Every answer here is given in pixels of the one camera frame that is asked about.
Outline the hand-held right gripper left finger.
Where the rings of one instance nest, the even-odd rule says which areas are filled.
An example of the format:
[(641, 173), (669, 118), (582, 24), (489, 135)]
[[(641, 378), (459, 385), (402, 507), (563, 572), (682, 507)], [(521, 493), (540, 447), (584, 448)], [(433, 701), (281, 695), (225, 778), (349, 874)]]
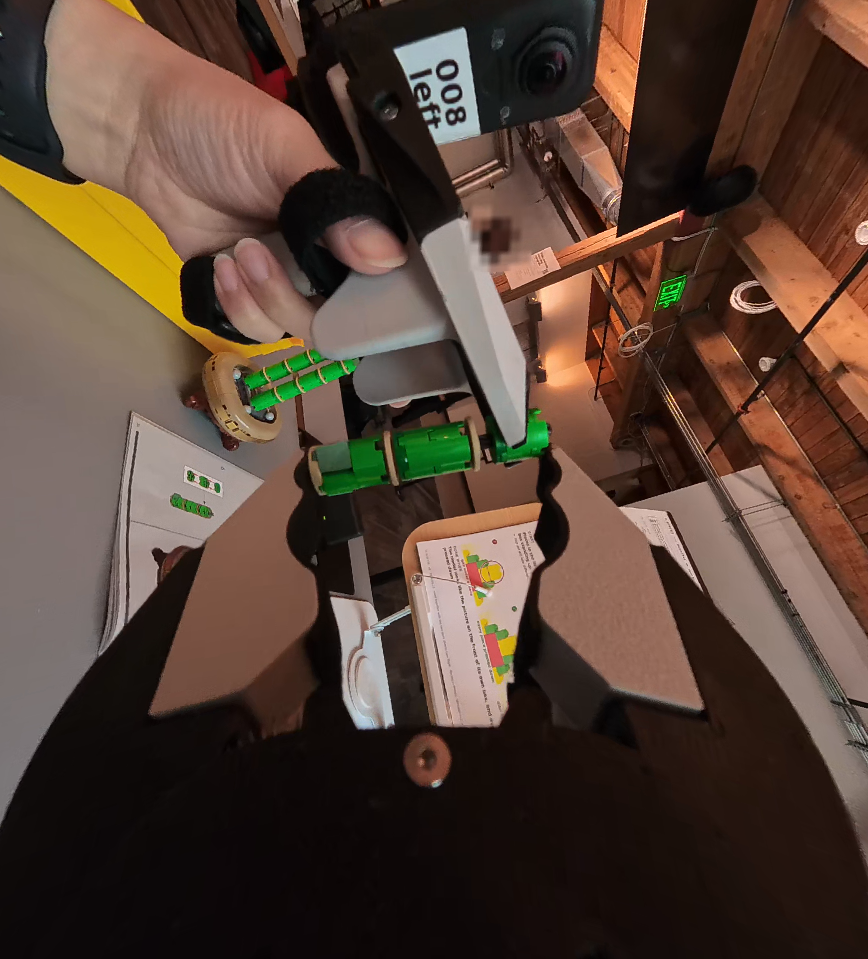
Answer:
[(149, 713), (234, 704), (299, 720), (317, 681), (306, 639), (323, 542), (307, 456), (279, 466), (206, 542)]

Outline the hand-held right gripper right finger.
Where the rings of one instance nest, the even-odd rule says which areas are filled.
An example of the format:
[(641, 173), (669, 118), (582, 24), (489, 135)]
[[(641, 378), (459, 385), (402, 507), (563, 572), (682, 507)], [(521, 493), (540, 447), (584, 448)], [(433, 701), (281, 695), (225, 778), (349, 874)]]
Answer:
[(646, 536), (562, 449), (539, 462), (535, 569), (519, 675), (555, 721), (604, 729), (633, 703), (690, 718), (704, 700)]

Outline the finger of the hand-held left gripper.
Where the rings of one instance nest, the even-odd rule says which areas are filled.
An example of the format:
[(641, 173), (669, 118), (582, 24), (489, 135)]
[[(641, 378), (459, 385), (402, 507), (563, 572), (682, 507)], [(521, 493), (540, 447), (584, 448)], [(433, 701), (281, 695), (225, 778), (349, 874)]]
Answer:
[(522, 349), (465, 218), (430, 232), (421, 253), (504, 441), (526, 437), (527, 368)]

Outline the green bamboo stalk brick piece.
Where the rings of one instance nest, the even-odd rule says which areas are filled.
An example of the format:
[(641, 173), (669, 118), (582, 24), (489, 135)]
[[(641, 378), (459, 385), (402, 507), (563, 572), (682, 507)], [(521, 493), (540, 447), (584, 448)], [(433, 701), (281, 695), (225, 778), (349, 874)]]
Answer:
[(525, 439), (512, 446), (491, 417), (477, 433), (471, 417), (435, 427), (385, 431), (308, 451), (308, 472), (323, 496), (347, 495), (377, 486), (398, 487), (441, 475), (478, 471), (484, 464), (535, 459), (549, 447), (550, 427), (540, 410), (529, 410)]

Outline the bamboo brick model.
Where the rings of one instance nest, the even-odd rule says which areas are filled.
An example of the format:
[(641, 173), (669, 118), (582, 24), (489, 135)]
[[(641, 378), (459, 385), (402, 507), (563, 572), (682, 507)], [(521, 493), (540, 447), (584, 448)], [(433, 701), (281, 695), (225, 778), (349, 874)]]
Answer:
[(204, 414), (218, 431), (223, 447), (266, 444), (282, 429), (282, 406), (356, 371), (359, 358), (327, 360), (307, 349), (270, 366), (251, 369), (231, 352), (205, 362), (200, 387), (182, 404)]

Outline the yellow plastic bin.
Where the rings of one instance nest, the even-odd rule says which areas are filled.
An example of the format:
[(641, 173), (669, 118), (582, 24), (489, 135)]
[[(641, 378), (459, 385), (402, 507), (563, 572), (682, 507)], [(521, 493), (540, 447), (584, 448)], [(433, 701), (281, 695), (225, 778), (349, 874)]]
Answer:
[[(69, 30), (81, 30), (61, 42), (58, 55), (77, 54), (72, 61), (74, 94), (90, 95), (89, 83), (100, 79), (92, 70), (104, 65), (116, 54), (116, 39), (139, 39), (143, 47), (151, 47), (163, 60), (175, 58), (187, 78), (195, 67), (212, 64), (191, 60), (179, 48), (144, 28), (140, 15), (130, 2), (111, 2), (111, 8), (100, 2), (36, 2), (34, 25), (25, 26), (23, 35), (31, 36), (41, 59), (51, 65), (46, 44), (52, 37), (51, 27), (62, 28), (65, 14), (70, 18)], [(164, 232), (140, 207), (117, 191), (89, 182), (86, 185), (64, 185), (61, 181), (29, 171), (0, 155), (0, 186), (33, 210), (42, 220), (98, 262), (117, 279), (171, 320), (211, 352), (233, 351), (243, 358), (258, 357), (300, 340), (275, 340), (257, 345), (236, 345), (223, 337), (188, 323), (183, 317), (180, 296), (181, 258), (168, 243)]]

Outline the grey desk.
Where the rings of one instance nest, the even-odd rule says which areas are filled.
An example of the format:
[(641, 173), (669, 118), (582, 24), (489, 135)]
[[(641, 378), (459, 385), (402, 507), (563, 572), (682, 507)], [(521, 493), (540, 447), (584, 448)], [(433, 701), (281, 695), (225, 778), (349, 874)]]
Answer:
[(297, 445), (221, 449), (181, 402), (207, 356), (0, 186), (0, 822), (95, 659), (130, 413), (261, 478)]

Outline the person's left hand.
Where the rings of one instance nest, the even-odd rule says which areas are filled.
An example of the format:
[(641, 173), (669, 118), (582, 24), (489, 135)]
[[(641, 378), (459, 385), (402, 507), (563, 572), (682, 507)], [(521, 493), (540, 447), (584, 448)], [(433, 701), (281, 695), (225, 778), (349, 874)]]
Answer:
[(287, 191), (336, 164), (308, 122), (108, 2), (55, 2), (46, 100), (64, 165), (136, 204), (212, 286), (238, 332), (304, 337), (315, 313), (260, 238)]

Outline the open instruction booklet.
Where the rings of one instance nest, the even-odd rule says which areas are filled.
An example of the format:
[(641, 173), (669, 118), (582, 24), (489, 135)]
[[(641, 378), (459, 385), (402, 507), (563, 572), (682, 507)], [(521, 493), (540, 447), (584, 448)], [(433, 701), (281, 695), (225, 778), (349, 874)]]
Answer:
[(99, 652), (155, 590), (169, 555), (203, 545), (260, 485), (261, 479), (131, 413)]

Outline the document stand with sheet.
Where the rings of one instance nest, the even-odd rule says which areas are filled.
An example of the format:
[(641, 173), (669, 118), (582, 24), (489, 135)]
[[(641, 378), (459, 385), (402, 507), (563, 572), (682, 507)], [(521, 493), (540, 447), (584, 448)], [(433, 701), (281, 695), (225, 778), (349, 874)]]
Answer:
[[(409, 604), (379, 620), (368, 603), (332, 598), (342, 638), (344, 702), (359, 729), (400, 726), (488, 728), (508, 710), (514, 654), (535, 569), (542, 562), (535, 531), (540, 507), (455, 518), (463, 531), (434, 538), (442, 521), (405, 545), (418, 571), (408, 577)], [(419, 644), (426, 712), (397, 722), (381, 631), (410, 616)]]

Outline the black hanging panel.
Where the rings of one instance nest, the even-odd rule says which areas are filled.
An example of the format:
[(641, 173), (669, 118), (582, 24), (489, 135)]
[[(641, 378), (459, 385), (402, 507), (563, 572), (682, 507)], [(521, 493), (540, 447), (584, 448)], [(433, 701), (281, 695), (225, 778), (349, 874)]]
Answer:
[(745, 202), (757, 174), (705, 174), (755, 1), (645, 6), (617, 235), (681, 210), (708, 217)]

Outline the black wristband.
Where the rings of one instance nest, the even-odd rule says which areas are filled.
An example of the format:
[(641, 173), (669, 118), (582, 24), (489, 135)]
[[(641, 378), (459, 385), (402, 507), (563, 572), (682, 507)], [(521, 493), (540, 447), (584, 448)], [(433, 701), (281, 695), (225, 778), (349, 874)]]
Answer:
[(46, 97), (45, 30), (52, 1), (0, 1), (0, 156), (55, 181), (80, 185)]

